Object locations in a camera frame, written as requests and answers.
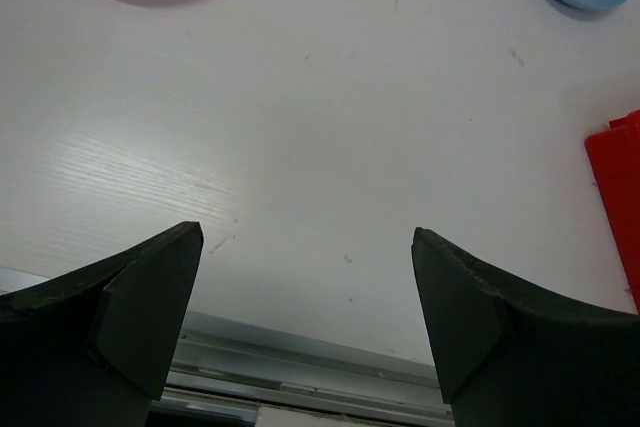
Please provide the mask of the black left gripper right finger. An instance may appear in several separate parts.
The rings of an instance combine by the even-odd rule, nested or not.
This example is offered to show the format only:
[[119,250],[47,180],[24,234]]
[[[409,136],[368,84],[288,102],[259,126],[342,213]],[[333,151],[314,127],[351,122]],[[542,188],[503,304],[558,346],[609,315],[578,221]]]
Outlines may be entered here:
[[639,319],[542,288],[419,228],[411,246],[459,426],[635,426]]

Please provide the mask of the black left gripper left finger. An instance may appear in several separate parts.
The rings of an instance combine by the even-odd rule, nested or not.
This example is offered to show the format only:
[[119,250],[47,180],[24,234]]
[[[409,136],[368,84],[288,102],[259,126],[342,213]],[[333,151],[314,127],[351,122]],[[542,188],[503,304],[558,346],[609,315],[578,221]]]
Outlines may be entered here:
[[1,297],[4,426],[142,426],[160,399],[204,244],[182,222]]

